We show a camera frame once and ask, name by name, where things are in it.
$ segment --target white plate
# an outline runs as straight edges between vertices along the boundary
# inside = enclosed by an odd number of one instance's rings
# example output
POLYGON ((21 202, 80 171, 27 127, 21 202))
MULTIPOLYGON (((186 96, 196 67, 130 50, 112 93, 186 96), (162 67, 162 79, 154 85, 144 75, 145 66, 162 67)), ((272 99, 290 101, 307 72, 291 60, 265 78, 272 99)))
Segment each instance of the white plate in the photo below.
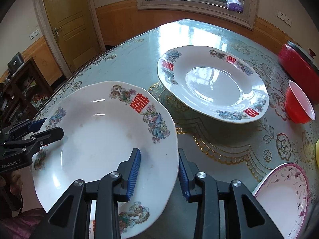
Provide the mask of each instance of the white plate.
POLYGON ((269 105, 265 84, 237 57, 206 46, 168 50, 157 62, 162 84, 190 108, 231 123, 260 119, 269 105))
POLYGON ((308 210, 309 184, 304 170, 285 163, 272 170, 253 195, 285 239, 295 239, 308 210))
MULTIPOLYGON (((119 203, 121 237, 135 236, 156 221, 173 190, 179 164, 175 125, 162 104, 142 88, 101 82, 64 98, 40 131, 56 126, 63 129, 63 139, 43 147, 32 164, 36 193, 46 211, 74 180, 99 180, 139 148, 134 195, 130 202, 119 203)), ((91 221, 94 218, 92 204, 91 221)))

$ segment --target door handle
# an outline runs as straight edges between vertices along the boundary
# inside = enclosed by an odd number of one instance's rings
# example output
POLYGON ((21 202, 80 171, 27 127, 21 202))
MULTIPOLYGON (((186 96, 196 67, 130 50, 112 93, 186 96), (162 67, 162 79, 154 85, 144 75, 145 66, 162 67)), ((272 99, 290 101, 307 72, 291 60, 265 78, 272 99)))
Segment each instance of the door handle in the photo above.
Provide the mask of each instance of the door handle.
POLYGON ((60 27, 60 28, 56 28, 56 27, 52 28, 52 31, 54 32, 55 37, 58 37, 58 36, 59 36, 58 30, 61 29, 61 28, 62 28, 62 27, 60 27))

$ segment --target glass tabletop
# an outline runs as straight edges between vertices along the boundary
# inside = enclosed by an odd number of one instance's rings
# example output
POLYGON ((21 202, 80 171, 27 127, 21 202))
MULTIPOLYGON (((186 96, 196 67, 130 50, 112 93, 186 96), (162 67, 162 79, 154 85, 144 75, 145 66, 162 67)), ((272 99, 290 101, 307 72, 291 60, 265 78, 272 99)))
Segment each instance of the glass tabletop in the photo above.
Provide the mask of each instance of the glass tabletop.
MULTIPOLYGON (((47 117, 54 104, 77 89, 107 80, 140 86, 160 101, 173 117, 178 146, 200 171, 216 180, 239 179, 253 191, 278 165, 299 164, 309 180, 311 212, 319 186, 315 158, 319 121, 295 124, 290 120, 284 106, 290 77, 268 49, 218 26, 188 19, 168 23, 120 44, 81 69, 50 98, 36 119, 47 117), (234 125, 195 112, 176 99, 159 82, 157 61, 165 51, 185 45, 214 47, 248 63, 269 94, 265 115, 256 122, 234 125)), ((319 116, 318 105, 314 108, 319 116)), ((197 204, 185 201, 176 182, 162 215, 136 238, 193 238, 196 212, 197 204)))

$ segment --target metal bolt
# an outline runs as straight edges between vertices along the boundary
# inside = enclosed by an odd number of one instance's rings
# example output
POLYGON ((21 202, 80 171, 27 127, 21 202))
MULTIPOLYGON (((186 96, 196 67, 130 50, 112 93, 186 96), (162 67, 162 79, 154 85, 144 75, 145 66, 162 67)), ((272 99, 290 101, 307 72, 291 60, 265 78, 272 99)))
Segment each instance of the metal bolt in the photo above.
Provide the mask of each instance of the metal bolt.
POLYGON ((242 185, 241 181, 239 180, 234 180, 232 183, 235 187, 240 187, 242 185))
POLYGON ((77 187, 82 186, 82 184, 83 184, 83 181, 82 181, 82 180, 76 180, 76 181, 74 182, 74 186, 77 186, 77 187))
POLYGON ((207 175, 206 175, 206 173, 204 173, 204 172, 197 172, 197 177, 198 178, 201 178, 201 179, 203 179, 203 178, 205 178, 207 175))
POLYGON ((110 173, 110 176, 111 176, 113 179, 115 179, 115 178, 119 177, 120 174, 119 174, 118 172, 111 172, 111 173, 110 173))

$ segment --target red bowl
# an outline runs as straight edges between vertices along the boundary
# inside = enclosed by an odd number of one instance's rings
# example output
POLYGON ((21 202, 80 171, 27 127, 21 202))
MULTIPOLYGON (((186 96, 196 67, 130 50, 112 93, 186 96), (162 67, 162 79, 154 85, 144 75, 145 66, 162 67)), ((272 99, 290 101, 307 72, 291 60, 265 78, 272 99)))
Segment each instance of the red bowl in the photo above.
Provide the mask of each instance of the red bowl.
POLYGON ((294 123, 305 124, 310 120, 315 120, 315 112, 309 99, 302 89, 293 81, 289 81, 285 108, 294 123))

